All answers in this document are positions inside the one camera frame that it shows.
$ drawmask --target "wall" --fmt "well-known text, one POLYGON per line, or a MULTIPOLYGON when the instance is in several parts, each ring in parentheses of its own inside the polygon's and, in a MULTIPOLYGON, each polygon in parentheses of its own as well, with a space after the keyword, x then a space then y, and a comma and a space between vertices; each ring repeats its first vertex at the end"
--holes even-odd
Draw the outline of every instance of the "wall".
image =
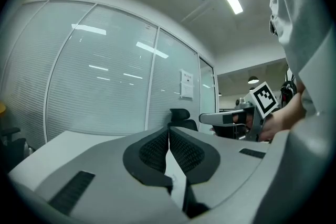
POLYGON ((225 41, 230 43, 224 54, 216 57, 217 75, 250 68, 263 63, 284 59, 285 52, 276 36, 269 33, 269 26, 262 24, 256 31, 225 41))
POLYGON ((0 15, 0 33, 25 0, 7 0, 0 15))
MULTIPOLYGON (((26 2, 42 1, 42 0, 26 0, 26 2)), ((168 32, 172 33, 178 39, 188 44, 196 50, 204 59, 214 65, 215 55, 205 45, 203 45, 193 34, 185 29, 181 24, 177 23, 167 15, 159 12, 151 6, 137 0, 78 0, 89 1, 99 4, 109 5, 131 14, 140 16, 153 24, 156 24, 168 32)))
MULTIPOLYGON (((273 94, 277 100, 280 98, 280 91, 274 91, 273 94)), ((236 106, 236 100, 243 98, 245 94, 229 95, 229 96, 220 96, 219 97, 219 108, 220 109, 233 109, 236 106)))

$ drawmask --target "hand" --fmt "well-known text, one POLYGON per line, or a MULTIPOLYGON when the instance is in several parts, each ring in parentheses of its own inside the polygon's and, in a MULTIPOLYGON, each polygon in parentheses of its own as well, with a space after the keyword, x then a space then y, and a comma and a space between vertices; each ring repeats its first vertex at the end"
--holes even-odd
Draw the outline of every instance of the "hand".
MULTIPOLYGON (((264 127, 262 128, 261 134, 259 136, 259 141, 264 141, 267 139, 272 139, 277 132, 280 132, 284 129, 284 119, 283 113, 279 110, 269 115, 266 118, 264 127)), ((233 122, 238 121, 238 115, 233 117, 233 122)), ((253 125, 253 116, 251 114, 246 115, 246 126, 250 129, 253 125)))
POLYGON ((270 114, 264 123, 261 134, 259 136, 259 141, 264 141, 267 139, 272 139, 277 132, 284 130, 284 121, 282 117, 282 112, 280 110, 270 114))

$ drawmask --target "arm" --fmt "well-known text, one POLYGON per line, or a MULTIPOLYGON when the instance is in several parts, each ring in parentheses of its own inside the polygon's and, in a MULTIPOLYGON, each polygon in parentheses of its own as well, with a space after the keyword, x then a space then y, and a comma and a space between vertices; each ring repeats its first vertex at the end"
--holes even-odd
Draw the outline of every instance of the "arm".
POLYGON ((295 123, 304 118, 306 111, 301 102, 304 88, 305 86, 299 82, 297 86, 298 93, 294 95, 284 108, 274 112, 266 121, 260 134, 260 140, 271 139, 277 132, 291 129, 295 123))

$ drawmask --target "white panel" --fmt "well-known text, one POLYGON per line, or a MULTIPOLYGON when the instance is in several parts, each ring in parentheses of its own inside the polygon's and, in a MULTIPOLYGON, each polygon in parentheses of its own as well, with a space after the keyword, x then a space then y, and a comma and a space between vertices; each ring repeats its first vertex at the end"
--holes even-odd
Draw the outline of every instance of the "white panel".
POLYGON ((167 57, 155 56, 148 129, 169 123, 169 109, 185 108, 198 126, 200 85, 197 54, 175 38, 160 30, 158 51, 167 57), (191 73, 194 98, 181 98, 181 69, 191 73))
POLYGON ((95 7, 70 36, 52 74, 48 139, 65 130, 143 131, 156 32, 135 17, 95 7))
MULTIPOLYGON (((215 81, 213 69, 202 59, 201 66, 201 114, 215 113, 215 81)), ((200 123, 199 131, 206 134, 213 134, 210 131, 211 125, 200 123)))
POLYGON ((8 120, 21 128, 35 149, 45 143, 44 95, 55 56, 72 30, 71 24, 90 7, 75 2, 47 3, 22 32, 8 61, 1 99, 8 107, 8 120))
POLYGON ((9 54, 14 47, 16 40, 24 30, 34 14, 45 4, 36 2, 22 5, 14 16, 4 26, 0 33, 0 79, 3 76, 4 68, 9 54))

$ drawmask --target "chair backrest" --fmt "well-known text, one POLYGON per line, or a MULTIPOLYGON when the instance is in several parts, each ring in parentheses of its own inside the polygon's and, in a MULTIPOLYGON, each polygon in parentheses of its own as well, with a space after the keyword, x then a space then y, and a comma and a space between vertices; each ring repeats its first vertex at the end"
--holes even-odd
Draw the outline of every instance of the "chair backrest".
POLYGON ((184 127, 193 131, 198 131, 194 120, 189 120, 190 113, 187 109, 170 109, 172 112, 171 122, 168 127, 184 127))

